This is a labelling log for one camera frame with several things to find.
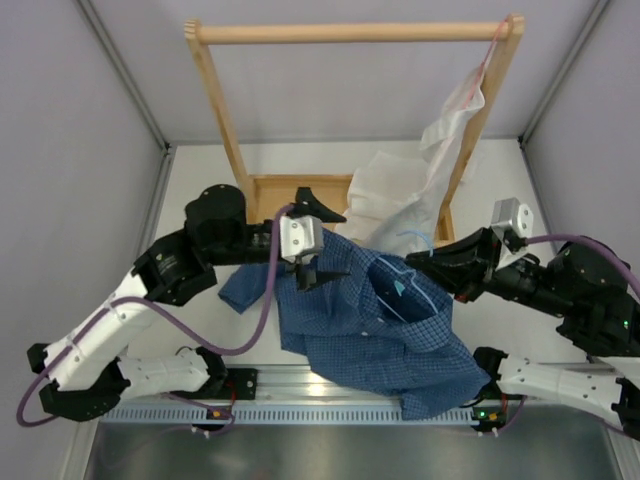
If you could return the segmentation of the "blue wire hanger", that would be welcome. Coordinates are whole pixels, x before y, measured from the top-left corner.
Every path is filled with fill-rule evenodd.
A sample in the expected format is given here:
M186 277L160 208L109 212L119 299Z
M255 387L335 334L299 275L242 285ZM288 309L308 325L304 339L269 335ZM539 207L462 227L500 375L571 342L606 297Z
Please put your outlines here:
M403 232L398 233L398 236L405 236L405 235L415 235L418 238L422 239L427 246L428 256L429 257L433 256L433 253L435 250L435 243L427 234L416 229L405 230ZM402 297L404 291L407 289L406 285L401 281L402 278L407 277L409 284L421 296L421 298L429 305L433 313L435 315L439 314L439 309L436 307L432 298L420 287L419 284L416 283L416 276L418 275L418 272L414 268L405 266L404 269L399 269L393 263L390 263L383 254L381 254L376 259L376 261L384 264L388 269L390 269L393 273L395 273L400 278L399 280L393 281L393 288L398 297ZM385 309L391 312L401 322L407 324L408 321L390 303L386 301L386 299L389 297L390 297L389 293L386 293L383 296L376 295L376 298L384 306Z

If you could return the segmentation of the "blue checked shirt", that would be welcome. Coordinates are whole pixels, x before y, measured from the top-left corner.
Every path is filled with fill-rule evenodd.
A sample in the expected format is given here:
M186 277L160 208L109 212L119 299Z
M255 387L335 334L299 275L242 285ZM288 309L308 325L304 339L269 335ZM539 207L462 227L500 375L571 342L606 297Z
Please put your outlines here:
M382 254L326 231L324 251L314 261L321 271L349 275L311 291L276 273L280 345L303 355L315 374L343 387L401 400L406 420L423 420L460 406L481 379L469 349L452 328L453 300L418 272L416 283L439 314L409 284L398 297L400 278L376 259ZM407 321L384 308L383 296Z

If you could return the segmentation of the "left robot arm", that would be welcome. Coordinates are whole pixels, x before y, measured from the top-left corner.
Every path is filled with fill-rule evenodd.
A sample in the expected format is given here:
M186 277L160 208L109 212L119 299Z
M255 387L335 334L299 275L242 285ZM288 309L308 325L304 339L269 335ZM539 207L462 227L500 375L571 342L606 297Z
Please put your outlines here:
M186 205L183 227L155 240L92 315L56 342L33 344L27 357L36 378L19 402L18 424L86 422L124 400L158 394L188 402L221 395L228 376L224 358L244 354L262 336L280 265L294 274L301 291L341 276L311 264L325 248L324 225L346 219L310 188L298 188L294 201L271 220L251 224L246 210L239 188L205 189ZM252 264L266 265L267 276L258 324L243 345L216 346L169 312L216 286L216 267ZM164 358L125 356L130 342L158 318L198 346Z

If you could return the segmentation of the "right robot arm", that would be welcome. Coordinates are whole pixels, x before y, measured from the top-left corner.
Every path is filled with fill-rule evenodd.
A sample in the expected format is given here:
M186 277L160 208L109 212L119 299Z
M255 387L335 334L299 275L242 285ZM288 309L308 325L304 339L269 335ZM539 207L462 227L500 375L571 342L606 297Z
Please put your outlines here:
M580 235L526 238L481 228L433 252L406 256L410 267L461 303L489 293L556 317L557 333L607 374L537 364L491 347L474 352L468 390L487 397L533 397L599 418L639 437L639 280L608 246Z

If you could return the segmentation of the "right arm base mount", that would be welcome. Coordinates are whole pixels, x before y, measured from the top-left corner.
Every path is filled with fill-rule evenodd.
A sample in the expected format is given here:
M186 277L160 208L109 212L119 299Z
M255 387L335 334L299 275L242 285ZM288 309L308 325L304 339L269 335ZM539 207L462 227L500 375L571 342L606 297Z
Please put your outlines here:
M471 408L486 400L499 400L503 392L497 385L500 378L498 372L501 362L508 357L507 353L493 347L482 346L475 349L473 359L478 365L481 379L471 389L472 396L466 399L460 408Z

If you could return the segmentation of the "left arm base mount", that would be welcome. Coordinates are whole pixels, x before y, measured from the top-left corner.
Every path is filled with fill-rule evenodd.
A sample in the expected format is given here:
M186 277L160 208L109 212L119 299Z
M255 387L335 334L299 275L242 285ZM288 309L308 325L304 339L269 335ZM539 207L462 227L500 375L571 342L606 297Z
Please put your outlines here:
M232 408L237 400L254 400L257 388L258 372L253 368L228 368L222 357L205 349L197 347L195 353L205 362L209 379L195 392L188 392L190 400L221 400L228 404L215 407L207 414L211 420L230 421Z

